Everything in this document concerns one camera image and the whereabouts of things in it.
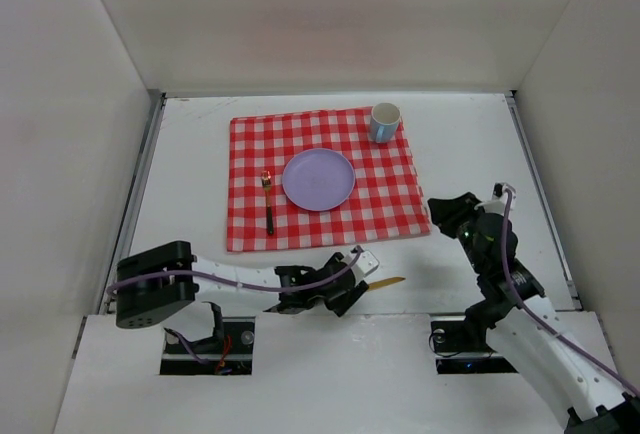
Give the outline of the gold knife green handle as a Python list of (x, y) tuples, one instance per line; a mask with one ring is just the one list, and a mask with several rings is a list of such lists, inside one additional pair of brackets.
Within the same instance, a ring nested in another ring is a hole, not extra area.
[(400, 276), (395, 276), (395, 277), (374, 281), (368, 284), (368, 290), (369, 291), (379, 290), (385, 287), (389, 287), (389, 286), (401, 283), (403, 281), (405, 281), (405, 278)]

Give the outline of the light blue mug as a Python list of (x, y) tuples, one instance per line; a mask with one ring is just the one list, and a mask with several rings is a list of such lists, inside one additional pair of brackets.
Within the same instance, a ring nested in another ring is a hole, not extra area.
[(371, 109), (369, 136), (375, 143), (387, 143), (401, 122), (400, 109), (391, 103), (380, 103)]

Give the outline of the lilac plastic plate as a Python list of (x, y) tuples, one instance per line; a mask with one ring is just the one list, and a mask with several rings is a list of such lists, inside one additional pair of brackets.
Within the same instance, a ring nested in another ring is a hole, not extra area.
[(341, 153), (314, 148), (295, 155), (285, 166), (281, 184), (297, 207), (325, 212), (341, 206), (353, 192), (355, 169)]

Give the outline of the gold fork green handle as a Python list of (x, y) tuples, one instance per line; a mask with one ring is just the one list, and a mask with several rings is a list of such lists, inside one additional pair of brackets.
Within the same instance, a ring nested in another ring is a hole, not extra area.
[(264, 197), (265, 197), (267, 234), (269, 236), (273, 236), (274, 221), (273, 221), (273, 212), (272, 212), (271, 196), (270, 196), (272, 182), (271, 182), (271, 174), (269, 171), (265, 170), (261, 173), (261, 183), (262, 183), (262, 188), (263, 188)]

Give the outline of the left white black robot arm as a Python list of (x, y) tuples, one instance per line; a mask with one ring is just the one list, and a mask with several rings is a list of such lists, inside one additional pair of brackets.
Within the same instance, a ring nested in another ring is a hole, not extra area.
[(338, 317), (369, 290), (367, 278), (380, 266), (360, 246), (335, 252), (319, 268), (279, 265), (251, 269), (197, 257), (187, 241), (173, 241), (118, 262), (107, 295), (116, 303), (116, 326), (142, 329), (163, 325), (182, 332), (173, 319), (199, 301), (222, 320), (225, 305), (240, 310), (297, 314), (321, 304)]

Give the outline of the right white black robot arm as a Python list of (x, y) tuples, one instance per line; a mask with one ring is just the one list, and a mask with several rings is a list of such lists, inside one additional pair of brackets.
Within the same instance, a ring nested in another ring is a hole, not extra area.
[(463, 248), (483, 296), (466, 310), (464, 332), (508, 361), (565, 432), (638, 432), (638, 390), (575, 340), (518, 260), (514, 199), (503, 183), (488, 201), (465, 193), (427, 202), (435, 226)]

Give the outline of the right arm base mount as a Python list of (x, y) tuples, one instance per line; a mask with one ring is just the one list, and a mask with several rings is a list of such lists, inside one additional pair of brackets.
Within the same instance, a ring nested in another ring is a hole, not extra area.
[(517, 370), (486, 343), (486, 333), (496, 312), (484, 302), (463, 314), (431, 318), (429, 347), (439, 375), (512, 374)]

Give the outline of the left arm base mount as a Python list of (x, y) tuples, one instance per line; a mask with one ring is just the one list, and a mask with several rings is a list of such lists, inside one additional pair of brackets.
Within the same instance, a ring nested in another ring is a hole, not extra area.
[(248, 376), (253, 370), (254, 317), (228, 317), (210, 304), (210, 333), (187, 339), (175, 329), (164, 328), (165, 345), (159, 374), (162, 376)]

